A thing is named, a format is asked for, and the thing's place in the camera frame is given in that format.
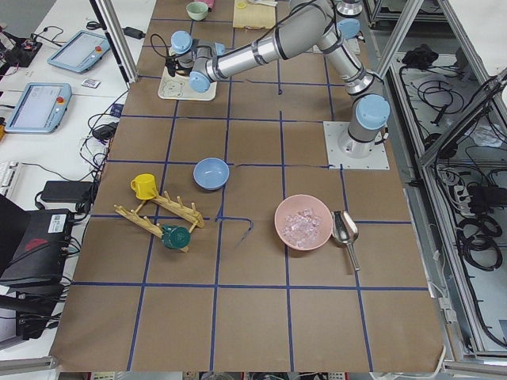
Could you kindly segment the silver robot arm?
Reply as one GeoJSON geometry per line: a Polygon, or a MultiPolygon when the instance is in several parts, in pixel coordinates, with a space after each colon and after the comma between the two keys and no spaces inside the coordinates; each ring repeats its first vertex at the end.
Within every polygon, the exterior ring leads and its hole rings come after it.
{"type": "Polygon", "coordinates": [[[338,147],[351,158],[366,158],[391,113],[381,93],[379,75],[367,70],[346,47],[331,1],[291,1],[289,7],[289,14],[265,36],[229,52],[221,51],[217,43],[193,38],[186,31],[174,32],[165,57],[169,76],[181,71],[189,77],[194,91],[204,93],[213,82],[275,60],[292,59],[317,47],[341,76],[353,100],[352,119],[339,135],[338,147]]]}

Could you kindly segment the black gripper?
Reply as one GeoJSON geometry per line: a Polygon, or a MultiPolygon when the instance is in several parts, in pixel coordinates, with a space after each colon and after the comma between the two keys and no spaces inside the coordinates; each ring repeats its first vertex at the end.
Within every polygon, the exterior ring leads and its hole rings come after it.
{"type": "Polygon", "coordinates": [[[169,50],[169,53],[165,59],[165,68],[171,77],[176,75],[177,69],[193,69],[194,59],[193,52],[191,50],[184,53],[176,53],[173,50],[169,50]]]}

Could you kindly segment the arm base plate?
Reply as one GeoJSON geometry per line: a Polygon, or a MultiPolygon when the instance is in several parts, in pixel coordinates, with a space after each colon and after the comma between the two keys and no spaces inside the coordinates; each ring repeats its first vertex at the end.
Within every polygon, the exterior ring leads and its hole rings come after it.
{"type": "Polygon", "coordinates": [[[381,134],[372,142],[357,142],[349,136],[349,122],[324,121],[328,166],[331,169],[389,170],[381,134]]]}

